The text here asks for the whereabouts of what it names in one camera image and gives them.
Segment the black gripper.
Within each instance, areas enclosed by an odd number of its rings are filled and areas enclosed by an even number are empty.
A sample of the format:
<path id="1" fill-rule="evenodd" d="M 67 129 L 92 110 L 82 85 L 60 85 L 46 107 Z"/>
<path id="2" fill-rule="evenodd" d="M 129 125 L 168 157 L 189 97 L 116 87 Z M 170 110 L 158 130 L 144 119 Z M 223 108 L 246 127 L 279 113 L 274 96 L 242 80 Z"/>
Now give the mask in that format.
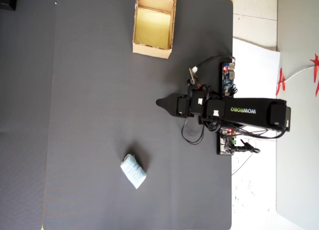
<path id="1" fill-rule="evenodd" d="M 194 117 L 194 114 L 190 112 L 191 108 L 191 97 L 188 95 L 179 95 L 178 93 L 172 93 L 164 98 L 160 98 L 156 100 L 156 105 L 166 112 L 168 112 L 171 116 L 178 116 L 182 118 Z"/>

